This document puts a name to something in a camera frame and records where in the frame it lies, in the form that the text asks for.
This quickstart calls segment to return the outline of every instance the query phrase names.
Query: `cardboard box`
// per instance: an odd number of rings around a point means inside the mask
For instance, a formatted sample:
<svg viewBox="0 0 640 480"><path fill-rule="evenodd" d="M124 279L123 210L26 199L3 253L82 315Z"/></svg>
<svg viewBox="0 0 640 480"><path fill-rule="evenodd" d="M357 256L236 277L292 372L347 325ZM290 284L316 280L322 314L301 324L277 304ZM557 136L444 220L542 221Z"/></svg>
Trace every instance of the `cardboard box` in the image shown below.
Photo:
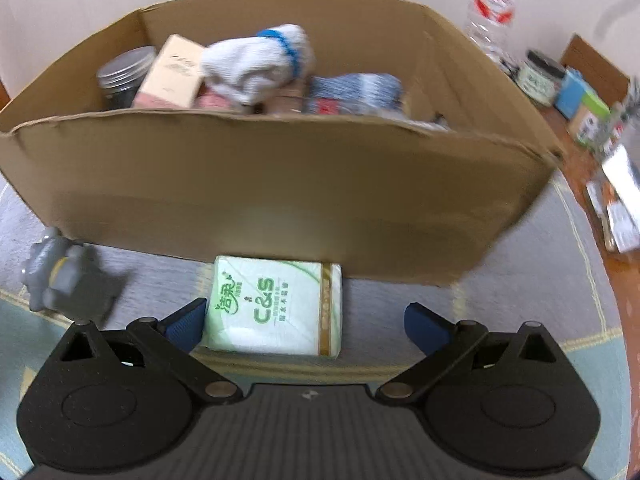
<svg viewBox="0 0 640 480"><path fill-rule="evenodd" d="M190 108L202 84L204 47L172 34L142 82L134 108Z"/></svg>
<svg viewBox="0 0 640 480"><path fill-rule="evenodd" d="M101 111L95 71L171 34L199 44L297 23L316 73L388 72L412 120ZM0 113L0 170L47 225L98 244L212 262L334 262L346 276L450 283L526 213L561 149L460 31L401 0L176 0L65 54Z"/></svg>

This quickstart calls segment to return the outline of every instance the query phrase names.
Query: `white cloth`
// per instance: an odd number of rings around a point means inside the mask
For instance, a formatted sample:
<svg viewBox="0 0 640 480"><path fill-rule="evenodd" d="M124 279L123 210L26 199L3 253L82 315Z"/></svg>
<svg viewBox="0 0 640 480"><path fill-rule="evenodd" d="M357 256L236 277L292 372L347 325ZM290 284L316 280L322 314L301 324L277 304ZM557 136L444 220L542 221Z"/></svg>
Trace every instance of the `white cloth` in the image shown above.
<svg viewBox="0 0 640 480"><path fill-rule="evenodd" d="M298 78L314 66L314 53L305 31L297 25L271 27L279 31L298 55ZM273 96L293 78L289 54L276 38L237 38L214 43L202 54L202 72L207 86L243 105L255 105Z"/></svg>

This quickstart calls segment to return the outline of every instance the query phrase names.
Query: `tissue packaging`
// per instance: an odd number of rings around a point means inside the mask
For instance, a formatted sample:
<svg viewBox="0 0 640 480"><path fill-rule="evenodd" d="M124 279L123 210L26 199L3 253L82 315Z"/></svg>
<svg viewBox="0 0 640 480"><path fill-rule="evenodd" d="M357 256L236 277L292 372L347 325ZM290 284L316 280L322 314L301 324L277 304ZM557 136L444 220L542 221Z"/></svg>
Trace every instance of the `tissue packaging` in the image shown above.
<svg viewBox="0 0 640 480"><path fill-rule="evenodd" d="M203 345L335 358L341 336L339 265L217 257Z"/></svg>
<svg viewBox="0 0 640 480"><path fill-rule="evenodd" d="M134 108L190 108L202 75L204 47L172 34L162 47L133 101Z"/></svg>

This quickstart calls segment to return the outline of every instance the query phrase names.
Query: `chair backrest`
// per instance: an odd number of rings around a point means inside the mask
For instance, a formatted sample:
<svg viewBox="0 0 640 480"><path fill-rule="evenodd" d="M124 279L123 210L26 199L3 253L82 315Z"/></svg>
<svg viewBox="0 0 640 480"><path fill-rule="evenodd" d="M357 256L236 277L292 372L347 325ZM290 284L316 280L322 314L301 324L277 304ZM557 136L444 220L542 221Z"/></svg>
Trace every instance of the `chair backrest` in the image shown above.
<svg viewBox="0 0 640 480"><path fill-rule="evenodd" d="M626 97L628 76L577 34L574 34L564 51L560 63L580 71L584 80L607 105L622 102Z"/></svg>

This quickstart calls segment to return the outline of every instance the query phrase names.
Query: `metal pin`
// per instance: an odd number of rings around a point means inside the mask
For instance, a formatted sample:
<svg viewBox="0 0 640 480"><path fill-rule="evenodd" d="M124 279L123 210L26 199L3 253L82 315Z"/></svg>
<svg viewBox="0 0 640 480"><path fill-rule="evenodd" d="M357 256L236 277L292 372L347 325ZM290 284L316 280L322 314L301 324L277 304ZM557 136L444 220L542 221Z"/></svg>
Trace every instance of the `metal pin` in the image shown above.
<svg viewBox="0 0 640 480"><path fill-rule="evenodd" d="M380 387L380 393L389 399L406 399L414 389L405 383L387 383Z"/></svg>
<svg viewBox="0 0 640 480"><path fill-rule="evenodd" d="M209 383L204 388L205 393L209 397L215 397L216 399L224 399L225 397L231 397L236 393L238 387L227 381L216 381L215 383Z"/></svg>

